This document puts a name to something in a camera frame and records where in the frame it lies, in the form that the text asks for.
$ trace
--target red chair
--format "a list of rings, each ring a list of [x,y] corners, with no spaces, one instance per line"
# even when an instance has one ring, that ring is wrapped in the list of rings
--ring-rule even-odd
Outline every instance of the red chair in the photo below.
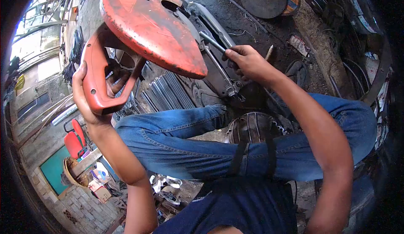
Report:
[[[64,138],[65,146],[68,149],[70,156],[72,156],[72,158],[74,159],[78,159],[83,156],[84,151],[87,149],[86,137],[84,136],[84,132],[80,123],[76,119],[72,119],[72,130],[66,130],[66,124],[68,122],[69,121],[65,122],[65,124],[63,125],[63,128],[67,133]],[[80,137],[82,143],[80,143],[74,132],[76,132],[77,135]]]

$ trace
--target woven basket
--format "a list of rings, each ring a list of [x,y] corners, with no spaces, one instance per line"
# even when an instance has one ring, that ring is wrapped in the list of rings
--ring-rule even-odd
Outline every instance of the woven basket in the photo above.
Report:
[[[72,184],[79,187],[88,187],[88,177],[86,174],[80,175],[76,179],[70,174],[70,171],[77,165],[77,160],[72,157],[67,157],[63,160],[63,172]]]

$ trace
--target black strap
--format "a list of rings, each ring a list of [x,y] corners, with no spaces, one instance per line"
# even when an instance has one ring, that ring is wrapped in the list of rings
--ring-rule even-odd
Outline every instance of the black strap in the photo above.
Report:
[[[247,149],[247,143],[245,142],[240,142],[237,145],[237,150],[235,151],[233,159],[231,160],[230,163],[229,170],[227,171],[226,174],[227,177],[238,175],[238,173],[240,172],[241,161],[243,160],[243,156],[244,153],[246,152],[246,149]]]
[[[267,168],[267,176],[272,178],[275,174],[276,169],[276,145],[272,137],[267,137],[265,139],[268,147],[268,168]]]
[[[272,178],[275,174],[275,169],[276,169],[276,145],[274,143],[274,140],[272,139],[272,136],[268,133],[266,137],[266,143],[267,143],[267,149],[268,149],[268,167],[266,171],[266,176],[268,178]],[[240,165],[241,161],[243,160],[243,156],[247,154],[248,144],[245,142],[240,142],[237,145],[237,150],[235,151],[235,154],[233,156],[233,159],[231,160],[229,170],[227,171],[226,176],[227,177],[233,177],[237,176],[238,173],[240,172]]]

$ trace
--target navy t-shirt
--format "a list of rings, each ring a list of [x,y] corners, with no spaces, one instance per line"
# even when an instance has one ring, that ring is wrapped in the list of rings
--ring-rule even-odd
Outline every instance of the navy t-shirt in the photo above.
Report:
[[[244,234],[297,233],[290,185],[256,177],[205,183],[188,206],[153,234],[208,233],[217,226],[234,226]]]

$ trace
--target knee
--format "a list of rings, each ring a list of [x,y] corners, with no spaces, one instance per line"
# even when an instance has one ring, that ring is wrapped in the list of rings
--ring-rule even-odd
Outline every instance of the knee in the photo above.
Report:
[[[375,145],[377,120],[372,109],[361,101],[352,101],[342,113],[342,129],[352,150],[354,163],[365,158]]]
[[[143,129],[142,124],[135,115],[122,117],[115,125],[115,130],[124,140],[126,137],[133,137],[136,133],[140,133]]]

